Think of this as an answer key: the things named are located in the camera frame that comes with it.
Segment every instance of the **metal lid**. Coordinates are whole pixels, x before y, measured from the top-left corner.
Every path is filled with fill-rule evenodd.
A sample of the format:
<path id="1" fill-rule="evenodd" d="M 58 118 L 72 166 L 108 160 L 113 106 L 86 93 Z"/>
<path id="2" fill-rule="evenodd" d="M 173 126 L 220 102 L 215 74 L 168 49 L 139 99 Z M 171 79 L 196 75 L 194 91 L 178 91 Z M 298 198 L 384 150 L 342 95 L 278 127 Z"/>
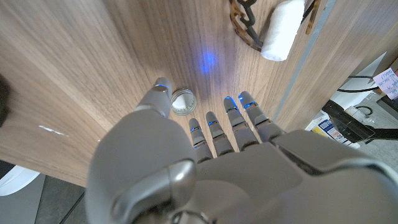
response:
<path id="1" fill-rule="evenodd" d="M 172 95 L 172 110 L 175 114 L 185 116 L 197 106 L 197 99 L 192 91 L 186 88 L 176 90 Z"/>

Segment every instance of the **wooden surface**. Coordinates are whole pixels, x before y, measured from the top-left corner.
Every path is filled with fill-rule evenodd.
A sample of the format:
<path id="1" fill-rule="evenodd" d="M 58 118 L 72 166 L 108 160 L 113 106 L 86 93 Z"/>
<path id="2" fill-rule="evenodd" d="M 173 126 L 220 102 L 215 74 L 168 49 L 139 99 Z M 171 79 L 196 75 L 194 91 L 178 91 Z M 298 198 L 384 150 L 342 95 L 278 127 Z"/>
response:
<path id="1" fill-rule="evenodd" d="M 387 51 L 383 71 L 398 56 L 398 1 L 379 3 L 336 2 L 278 117 L 281 127 L 305 128 L 351 72 Z"/>
<path id="2" fill-rule="evenodd" d="M 261 15 L 256 17 L 261 36 L 279 2 L 258 1 L 253 7 L 254 14 Z M 342 2 L 334 10 L 344 9 Z M 324 7 L 322 1 L 319 14 Z M 283 128 L 309 122 L 310 114 L 320 109 L 332 89 L 370 51 L 371 47 L 363 47 L 377 38 L 370 35 L 391 28 L 391 22 L 386 28 L 380 26 L 380 20 L 390 21 L 381 16 L 379 22 L 364 27 L 360 21 L 368 17 L 363 9 L 367 7 L 361 6 L 363 11 L 354 14 L 345 12 L 345 23 L 334 16 L 327 24 L 328 29 L 345 32 L 322 31 L 313 50 L 317 54 L 310 58 L 321 70 L 307 62 L 299 76 L 304 80 L 294 86 L 300 91 L 289 96 L 280 116 Z M 357 44 L 349 38 L 358 33 L 349 29 L 358 23 L 371 34 L 352 47 L 357 50 L 344 58 L 352 61 L 349 64 L 339 57 L 345 53 L 341 53 L 344 46 Z M 167 77 L 174 90 L 193 90 L 197 97 L 197 109 L 190 116 L 172 114 L 172 119 L 188 132 L 188 120 L 197 118 L 210 140 L 205 114 L 214 111 L 235 144 L 223 98 L 237 99 L 247 90 L 273 117 L 310 38 L 305 28 L 300 28 L 288 59 L 271 62 L 234 33 L 227 0 L 2 0 L 0 74 L 11 87 L 11 112 L 0 128 L 0 159 L 85 185 L 98 140 L 134 109 L 158 77 Z M 325 71 L 342 61 L 345 66 L 329 74 L 335 84 L 322 94 L 313 94 L 324 85 Z M 303 106 L 310 108 L 306 116 L 286 112 Z"/>

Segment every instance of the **robot finger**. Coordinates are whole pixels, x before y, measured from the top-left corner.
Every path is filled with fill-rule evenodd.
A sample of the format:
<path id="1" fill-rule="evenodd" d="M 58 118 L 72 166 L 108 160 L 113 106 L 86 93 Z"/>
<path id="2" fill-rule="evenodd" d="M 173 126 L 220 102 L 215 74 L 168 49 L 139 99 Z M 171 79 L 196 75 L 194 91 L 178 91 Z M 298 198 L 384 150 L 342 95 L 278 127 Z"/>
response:
<path id="1" fill-rule="evenodd" d="M 242 117 L 241 112 L 239 112 L 238 107 L 231 97 L 227 96 L 224 99 L 224 107 L 226 114 L 228 115 L 229 122 L 232 125 L 232 130 L 234 132 L 239 150 L 243 151 L 250 145 L 259 144 L 254 133 L 250 130 L 249 125 Z"/>
<path id="2" fill-rule="evenodd" d="M 267 117 L 250 93 L 243 91 L 239 95 L 239 100 L 241 101 L 244 110 L 249 115 L 251 123 L 256 127 L 261 141 L 267 142 L 272 140 L 272 138 L 285 133 L 280 127 L 278 127 L 278 125 L 273 123 Z"/>
<path id="3" fill-rule="evenodd" d="M 218 123 L 216 115 L 209 111 L 206 114 L 206 120 L 209 125 L 211 137 L 213 138 L 213 144 L 216 148 L 217 156 L 222 156 L 229 152 L 234 152 L 234 149 L 226 137 L 223 129 Z"/>
<path id="4" fill-rule="evenodd" d="M 209 160 L 213 158 L 211 154 L 210 148 L 207 145 L 205 136 L 203 135 L 199 122 L 192 118 L 189 121 L 189 128 L 191 130 L 191 136 L 193 141 L 193 149 L 195 150 L 195 154 L 197 157 L 197 163 L 201 163 L 203 161 Z"/>
<path id="5" fill-rule="evenodd" d="M 165 118 L 171 109 L 172 85 L 166 78 L 158 78 L 134 111 L 154 110 Z"/>

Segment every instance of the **white towel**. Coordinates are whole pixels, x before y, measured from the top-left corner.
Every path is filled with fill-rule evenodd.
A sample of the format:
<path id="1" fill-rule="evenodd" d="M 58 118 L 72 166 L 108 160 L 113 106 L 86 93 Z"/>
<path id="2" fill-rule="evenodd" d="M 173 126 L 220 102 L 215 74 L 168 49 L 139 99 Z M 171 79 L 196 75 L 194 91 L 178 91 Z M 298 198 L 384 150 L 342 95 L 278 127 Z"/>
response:
<path id="1" fill-rule="evenodd" d="M 304 13 L 304 0 L 280 3 L 271 15 L 261 55 L 277 62 L 287 59 Z"/>

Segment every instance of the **white object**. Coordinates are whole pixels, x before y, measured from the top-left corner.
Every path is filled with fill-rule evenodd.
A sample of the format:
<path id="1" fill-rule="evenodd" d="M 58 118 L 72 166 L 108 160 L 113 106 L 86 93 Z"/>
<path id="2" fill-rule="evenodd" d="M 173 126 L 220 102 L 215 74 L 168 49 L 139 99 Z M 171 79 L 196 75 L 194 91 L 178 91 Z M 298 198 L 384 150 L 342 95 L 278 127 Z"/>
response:
<path id="1" fill-rule="evenodd" d="M 185 116 L 197 106 L 197 99 L 189 89 L 176 90 L 172 95 L 172 110 L 175 114 Z"/>
<path id="2" fill-rule="evenodd" d="M 264 58 L 277 62 L 287 59 L 303 14 L 304 0 L 284 1 L 275 8 L 261 48 Z"/>
<path id="3" fill-rule="evenodd" d="M 2 179 L 0 179 L 0 196 L 10 195 L 23 189 L 39 174 L 39 172 L 21 166 L 14 166 Z"/>
<path id="4" fill-rule="evenodd" d="M 391 68 L 376 75 L 373 80 L 390 99 L 398 97 L 398 76 Z"/>
<path id="5" fill-rule="evenodd" d="M 370 63 L 366 68 L 360 71 L 357 76 L 373 76 L 377 67 L 379 66 L 381 60 L 384 58 L 386 52 L 384 52 L 375 61 Z M 368 78 L 352 78 L 348 80 L 342 87 L 342 90 L 363 90 L 367 88 L 376 87 L 374 82 L 369 83 Z M 338 105 L 340 105 L 344 110 L 347 110 L 350 106 L 355 106 L 360 104 L 372 91 L 366 91 L 361 93 L 343 93 L 336 91 L 336 93 L 330 98 Z"/>

